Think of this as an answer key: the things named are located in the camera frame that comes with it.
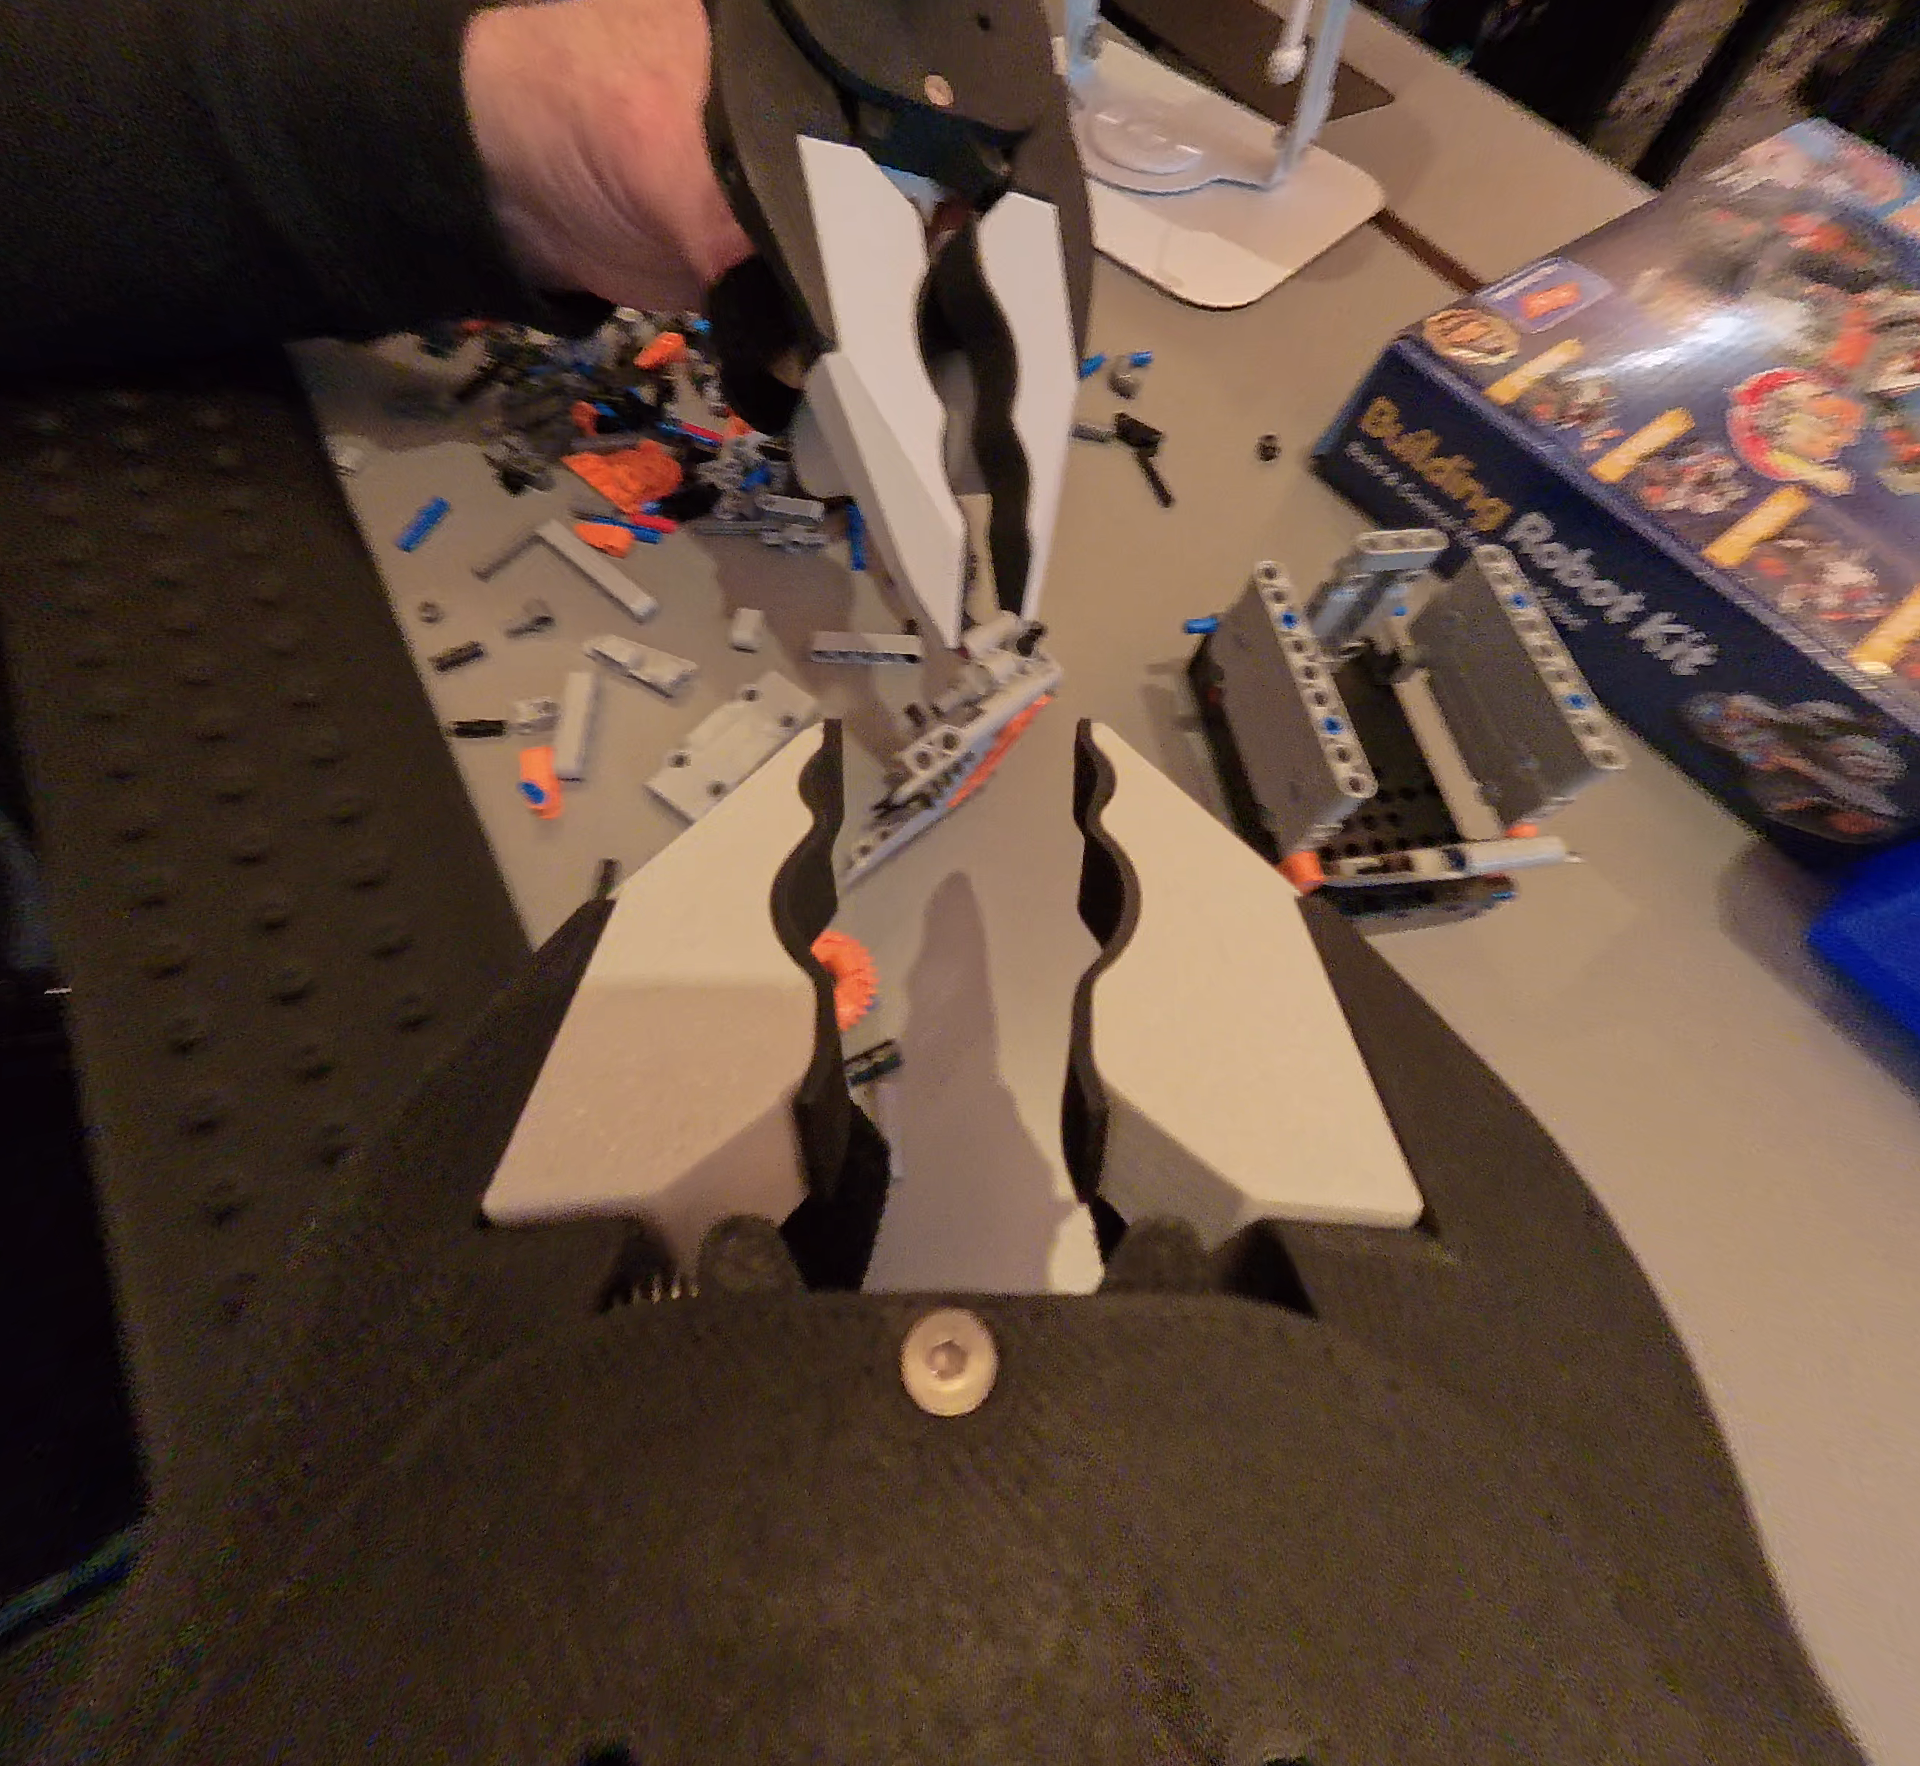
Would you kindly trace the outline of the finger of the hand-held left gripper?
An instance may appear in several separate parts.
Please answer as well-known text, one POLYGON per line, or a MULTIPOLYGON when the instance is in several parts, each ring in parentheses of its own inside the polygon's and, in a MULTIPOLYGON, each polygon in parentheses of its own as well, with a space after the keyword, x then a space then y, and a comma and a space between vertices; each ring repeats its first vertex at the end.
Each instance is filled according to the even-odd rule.
POLYGON ((1003 613, 1039 613, 1060 518, 1076 337, 1046 198, 1008 195, 954 241, 954 337, 970 371, 970 468, 1003 613))
POLYGON ((947 486, 947 410, 916 337, 927 217, 848 141, 799 139, 799 189, 829 298, 829 350, 805 376, 805 410, 916 621, 958 644, 970 534, 947 486))

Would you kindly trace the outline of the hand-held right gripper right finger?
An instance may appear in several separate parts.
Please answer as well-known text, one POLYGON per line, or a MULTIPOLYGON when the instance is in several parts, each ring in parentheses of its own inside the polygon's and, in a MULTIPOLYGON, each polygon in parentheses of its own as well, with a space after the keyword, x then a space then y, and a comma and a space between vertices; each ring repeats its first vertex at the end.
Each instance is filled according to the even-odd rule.
POLYGON ((1115 725, 1073 730, 1076 920, 1068 1177, 1099 1273, 1168 1222, 1209 1256, 1259 1222, 1412 1232, 1424 1193, 1304 899, 1115 725))

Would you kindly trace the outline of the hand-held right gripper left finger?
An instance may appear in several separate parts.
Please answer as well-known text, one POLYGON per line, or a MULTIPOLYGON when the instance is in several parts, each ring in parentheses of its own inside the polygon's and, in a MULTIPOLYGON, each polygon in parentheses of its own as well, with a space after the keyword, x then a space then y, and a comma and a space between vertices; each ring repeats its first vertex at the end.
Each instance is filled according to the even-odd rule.
POLYGON ((624 1218, 688 1273, 725 1218, 863 1290, 889 1153, 843 1071, 843 721, 817 721, 618 894, 482 1193, 491 1228, 624 1218))

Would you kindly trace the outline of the blue plastic object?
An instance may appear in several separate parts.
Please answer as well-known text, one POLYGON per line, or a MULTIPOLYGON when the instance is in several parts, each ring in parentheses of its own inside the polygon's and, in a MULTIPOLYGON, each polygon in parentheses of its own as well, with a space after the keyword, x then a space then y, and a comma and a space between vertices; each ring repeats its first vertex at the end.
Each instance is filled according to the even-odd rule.
POLYGON ((1803 944, 1890 1026, 1920 1040, 1920 843, 1847 870, 1803 944))

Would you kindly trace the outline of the black studded mat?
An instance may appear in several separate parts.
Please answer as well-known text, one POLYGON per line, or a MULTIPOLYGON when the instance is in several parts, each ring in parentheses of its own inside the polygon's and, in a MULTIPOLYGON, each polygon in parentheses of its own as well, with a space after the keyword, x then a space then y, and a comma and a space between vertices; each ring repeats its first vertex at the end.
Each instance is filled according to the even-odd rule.
POLYGON ((105 1660, 354 1184, 408 1261, 543 1246, 482 1232, 451 1132, 375 1153, 529 940, 279 362, 5 388, 5 676, 148 1489, 105 1660))

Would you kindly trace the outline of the pile of plastic building pieces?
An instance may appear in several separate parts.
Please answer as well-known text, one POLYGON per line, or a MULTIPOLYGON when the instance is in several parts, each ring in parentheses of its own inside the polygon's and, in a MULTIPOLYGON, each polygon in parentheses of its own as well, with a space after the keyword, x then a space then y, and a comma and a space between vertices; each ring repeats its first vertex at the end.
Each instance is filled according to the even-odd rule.
POLYGON ((791 441, 725 398, 715 332, 697 315, 618 307, 588 337, 451 316, 414 337, 431 362, 425 410, 470 410, 479 457, 511 496, 582 492, 582 525, 645 540, 697 531, 767 550, 848 549, 869 567, 851 496, 799 484, 791 441))

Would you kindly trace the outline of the blue robot kit box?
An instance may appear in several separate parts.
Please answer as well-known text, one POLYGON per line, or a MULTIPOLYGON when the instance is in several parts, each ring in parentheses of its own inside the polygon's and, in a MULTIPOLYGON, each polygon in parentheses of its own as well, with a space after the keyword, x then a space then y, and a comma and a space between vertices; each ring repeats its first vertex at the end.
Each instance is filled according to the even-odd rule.
POLYGON ((1311 445, 1506 549, 1602 713, 1797 851, 1920 820, 1920 176, 1800 118, 1408 322, 1311 445))

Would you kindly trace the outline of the long grey angled beam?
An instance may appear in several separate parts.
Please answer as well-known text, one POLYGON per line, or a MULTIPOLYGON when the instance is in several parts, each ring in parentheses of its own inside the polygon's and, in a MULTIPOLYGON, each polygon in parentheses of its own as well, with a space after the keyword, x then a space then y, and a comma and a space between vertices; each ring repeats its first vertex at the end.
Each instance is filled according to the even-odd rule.
POLYGON ((658 613, 658 599, 638 591, 620 567, 614 567, 607 550, 595 550, 570 525, 540 518, 529 531, 516 531, 505 542, 497 542, 487 555, 470 567, 476 578, 497 578, 511 561, 525 550, 552 550, 562 567, 570 567, 582 578, 588 578, 607 603, 618 603, 635 624, 645 624, 658 613))

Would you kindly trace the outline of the person's left forearm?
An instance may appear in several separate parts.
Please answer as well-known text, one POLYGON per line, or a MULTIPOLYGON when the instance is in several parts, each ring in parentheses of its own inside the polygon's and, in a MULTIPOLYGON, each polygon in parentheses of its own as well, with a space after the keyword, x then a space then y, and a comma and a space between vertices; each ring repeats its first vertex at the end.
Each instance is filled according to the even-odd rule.
POLYGON ((540 316, 466 116, 505 0, 0 0, 5 376, 540 316))

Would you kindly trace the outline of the light grey panel piece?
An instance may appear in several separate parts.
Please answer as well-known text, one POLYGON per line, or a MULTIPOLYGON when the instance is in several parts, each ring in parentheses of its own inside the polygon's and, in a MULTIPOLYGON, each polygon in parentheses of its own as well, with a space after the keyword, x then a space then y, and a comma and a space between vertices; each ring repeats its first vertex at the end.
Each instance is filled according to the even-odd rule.
POLYGON ((817 721, 821 698, 810 691, 786 676, 756 676, 667 751, 645 790, 697 824, 817 721))

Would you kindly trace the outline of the black flat pad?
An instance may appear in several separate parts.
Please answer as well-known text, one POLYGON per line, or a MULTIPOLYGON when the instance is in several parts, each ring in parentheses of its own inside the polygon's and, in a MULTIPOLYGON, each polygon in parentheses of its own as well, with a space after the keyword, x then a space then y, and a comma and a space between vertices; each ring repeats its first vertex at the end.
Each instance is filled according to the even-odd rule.
POLYGON ((1221 95, 1271 124, 1296 118, 1304 74, 1277 85, 1264 62, 1281 45, 1283 14, 1262 0, 1099 0, 1099 18, 1164 65, 1185 65, 1221 95))

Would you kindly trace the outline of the curved grey panel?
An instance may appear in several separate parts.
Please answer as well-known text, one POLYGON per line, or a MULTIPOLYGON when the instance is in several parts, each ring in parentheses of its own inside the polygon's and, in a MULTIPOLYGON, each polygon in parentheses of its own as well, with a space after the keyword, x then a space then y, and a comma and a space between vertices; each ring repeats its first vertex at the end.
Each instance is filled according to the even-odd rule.
POLYGON ((583 638, 583 656, 658 698, 679 698, 700 676, 689 656, 647 648, 624 634, 583 638))

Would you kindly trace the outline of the grey black robot model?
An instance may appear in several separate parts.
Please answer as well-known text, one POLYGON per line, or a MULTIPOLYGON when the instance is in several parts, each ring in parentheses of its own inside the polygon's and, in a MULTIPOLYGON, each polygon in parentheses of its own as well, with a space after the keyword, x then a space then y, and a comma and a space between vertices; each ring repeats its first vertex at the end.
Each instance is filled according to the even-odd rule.
POLYGON ((1259 561, 1187 691, 1240 836, 1360 930, 1443 930, 1571 866, 1549 828, 1626 769, 1549 603, 1506 549, 1369 531, 1317 591, 1259 561))

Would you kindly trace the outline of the person's left hand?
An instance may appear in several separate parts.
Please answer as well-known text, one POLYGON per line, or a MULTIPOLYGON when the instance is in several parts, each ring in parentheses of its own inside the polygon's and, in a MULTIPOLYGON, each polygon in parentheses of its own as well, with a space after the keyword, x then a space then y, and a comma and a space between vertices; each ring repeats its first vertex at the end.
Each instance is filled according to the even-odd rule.
POLYGON ((706 0, 516 0, 466 27, 466 116, 511 261, 689 315, 749 256, 710 168, 706 0))

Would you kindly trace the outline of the small orange grey subassembly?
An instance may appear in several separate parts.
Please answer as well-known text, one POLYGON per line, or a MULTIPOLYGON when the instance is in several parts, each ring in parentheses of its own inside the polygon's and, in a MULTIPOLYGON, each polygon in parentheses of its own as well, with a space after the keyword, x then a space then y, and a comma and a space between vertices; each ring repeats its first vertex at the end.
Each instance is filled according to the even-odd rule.
POLYGON ((895 755, 895 776, 840 866, 843 887, 867 883, 879 866, 958 816, 1001 772, 1065 680, 1048 629, 1008 613, 970 624, 958 652, 963 669, 954 687, 895 755))

